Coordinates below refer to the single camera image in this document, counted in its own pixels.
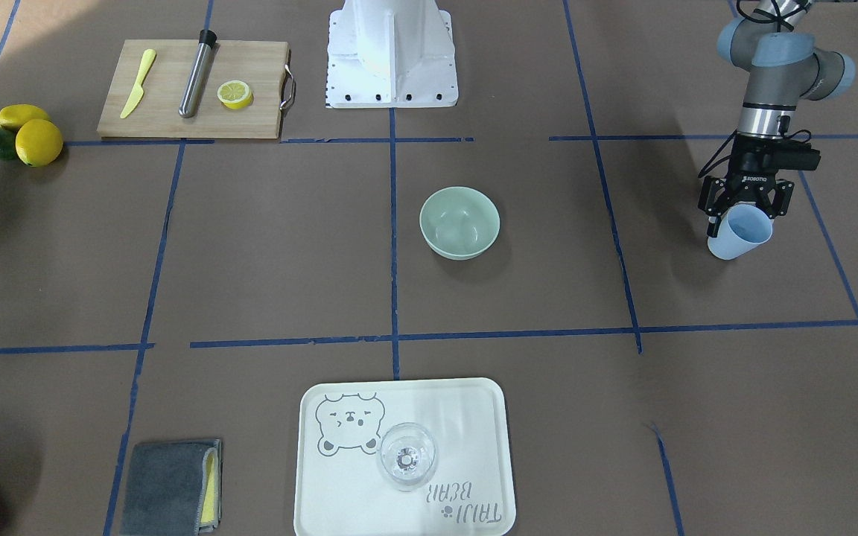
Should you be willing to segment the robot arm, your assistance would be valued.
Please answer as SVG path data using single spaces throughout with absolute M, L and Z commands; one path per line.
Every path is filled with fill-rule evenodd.
M 856 78 L 854 59 L 817 47 L 797 24 L 810 1 L 762 1 L 738 9 L 718 36 L 719 56 L 748 74 L 738 126 L 700 170 L 698 207 L 708 218 L 706 234 L 718 237 L 728 212 L 748 204 L 774 220 L 789 210 L 794 185 L 782 170 L 813 172 L 821 154 L 813 136 L 794 131 L 800 101 L 837 98 Z

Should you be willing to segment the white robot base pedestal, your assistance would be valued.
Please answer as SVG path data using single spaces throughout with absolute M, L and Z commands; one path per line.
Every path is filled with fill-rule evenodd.
M 329 16 L 325 106 L 456 106 L 451 14 L 435 1 L 346 1 Z

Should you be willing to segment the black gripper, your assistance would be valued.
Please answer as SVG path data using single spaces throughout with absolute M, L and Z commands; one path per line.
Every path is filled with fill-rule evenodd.
M 700 210 L 708 217 L 706 235 L 716 238 L 730 205 L 742 202 L 766 205 L 770 220 L 786 216 L 789 211 L 795 183 L 776 179 L 776 173 L 760 169 L 760 157 L 765 149 L 783 144 L 782 138 L 763 138 L 736 133 L 728 162 L 726 182 L 719 177 L 706 176 L 702 180 Z

